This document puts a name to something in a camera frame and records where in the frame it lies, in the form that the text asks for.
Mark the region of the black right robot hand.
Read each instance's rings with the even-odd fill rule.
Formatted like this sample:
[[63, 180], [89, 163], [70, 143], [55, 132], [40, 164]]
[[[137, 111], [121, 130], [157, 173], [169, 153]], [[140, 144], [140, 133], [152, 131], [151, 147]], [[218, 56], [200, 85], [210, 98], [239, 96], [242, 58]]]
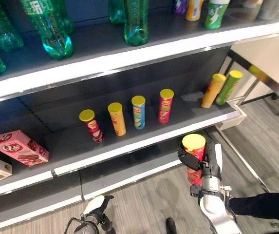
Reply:
[[202, 171], [201, 177], [214, 176], [221, 180], [222, 170], [217, 162], [215, 145], [216, 143], [212, 140], [205, 144], [204, 159], [200, 161], [197, 157], [188, 154], [186, 150], [183, 149], [181, 143], [180, 148], [177, 151], [178, 158], [185, 166], [187, 166], [187, 168], [194, 171]]

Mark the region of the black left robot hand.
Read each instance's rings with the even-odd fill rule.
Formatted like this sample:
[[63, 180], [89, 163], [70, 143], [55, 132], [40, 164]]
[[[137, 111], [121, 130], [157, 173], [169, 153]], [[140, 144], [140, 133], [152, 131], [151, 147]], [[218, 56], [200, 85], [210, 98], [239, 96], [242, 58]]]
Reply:
[[115, 234], [113, 222], [105, 215], [108, 203], [112, 199], [114, 199], [112, 195], [99, 195], [89, 201], [83, 212], [83, 221], [85, 221], [83, 234], [98, 234], [98, 225], [106, 234]]

